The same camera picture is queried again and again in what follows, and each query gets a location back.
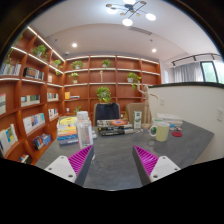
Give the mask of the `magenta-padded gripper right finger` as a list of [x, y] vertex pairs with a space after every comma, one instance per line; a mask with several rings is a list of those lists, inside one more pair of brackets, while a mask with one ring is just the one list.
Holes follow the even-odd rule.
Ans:
[[180, 170], [167, 156], [158, 157], [137, 145], [132, 153], [143, 186]]

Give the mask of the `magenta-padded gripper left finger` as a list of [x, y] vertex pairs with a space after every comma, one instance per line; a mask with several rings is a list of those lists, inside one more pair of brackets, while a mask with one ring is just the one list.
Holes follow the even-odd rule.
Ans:
[[59, 156], [46, 168], [46, 171], [75, 183], [78, 186], [82, 186], [85, 182], [93, 156], [94, 146], [87, 146], [68, 157], [64, 155]]

